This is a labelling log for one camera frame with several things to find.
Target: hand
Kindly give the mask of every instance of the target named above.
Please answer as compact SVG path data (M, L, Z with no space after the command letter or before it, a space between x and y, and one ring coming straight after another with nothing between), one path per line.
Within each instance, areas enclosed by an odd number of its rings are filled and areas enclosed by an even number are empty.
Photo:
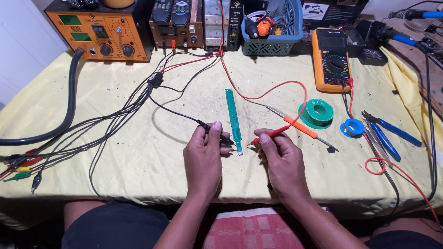
M272 187L283 204L293 198L300 201L312 200L306 183L302 151L284 132L271 139L267 133L273 131L254 131L256 136L260 136L261 149L269 165L268 174Z
M219 121L211 126L206 134L202 126L198 126L186 148L183 150L185 159L186 178L188 180L188 194L190 197L214 197L220 179L222 178L222 158L220 154L232 151L231 145L220 142L220 134L231 137L223 132Z

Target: digital multimeter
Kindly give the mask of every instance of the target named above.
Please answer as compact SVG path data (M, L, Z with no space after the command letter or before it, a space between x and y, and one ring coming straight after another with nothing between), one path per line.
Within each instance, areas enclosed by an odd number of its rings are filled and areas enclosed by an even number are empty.
M346 92L350 91L347 35L338 29L317 28L312 33L312 49L317 90L342 93L345 82Z

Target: black knob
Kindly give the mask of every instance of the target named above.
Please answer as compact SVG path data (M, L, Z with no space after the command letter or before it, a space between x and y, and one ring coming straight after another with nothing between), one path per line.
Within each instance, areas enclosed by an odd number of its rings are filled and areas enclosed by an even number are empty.
M126 57L130 57L134 53L134 49L130 45L123 46L123 54Z
M328 58L327 65L329 70L333 73L339 73L343 71L343 68L345 67L343 61L338 57Z
M112 53L112 48L103 44L100 46L100 53L104 56L108 56L110 53Z

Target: fingernail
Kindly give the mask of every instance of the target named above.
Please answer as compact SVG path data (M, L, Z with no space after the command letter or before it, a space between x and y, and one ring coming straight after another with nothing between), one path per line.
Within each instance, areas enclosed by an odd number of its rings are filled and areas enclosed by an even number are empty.
M269 139L270 137L266 133L260 134L260 143L266 143Z
M214 127L214 129L221 131L222 129L222 124L220 123L220 121L215 121L214 124L212 125L212 127Z

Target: power switch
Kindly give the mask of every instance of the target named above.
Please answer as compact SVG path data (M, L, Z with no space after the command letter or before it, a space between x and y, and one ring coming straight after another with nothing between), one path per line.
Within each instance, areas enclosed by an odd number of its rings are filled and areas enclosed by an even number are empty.
M95 35L99 39L108 39L109 36L106 33L105 28L102 25L92 25L92 30L94 30Z

